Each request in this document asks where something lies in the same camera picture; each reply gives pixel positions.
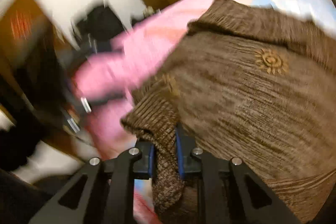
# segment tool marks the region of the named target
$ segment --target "pink blanket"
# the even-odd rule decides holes
[[[181,0],[122,33],[112,42],[123,45],[124,56],[111,53],[92,56],[77,71],[77,94],[94,98],[112,90],[125,90],[127,99],[96,107],[88,117],[87,130],[103,159],[133,147],[136,138],[125,132],[120,118],[133,108],[129,90],[156,72],[186,32],[187,23],[199,18],[213,0]],[[253,0],[235,0],[249,5]]]

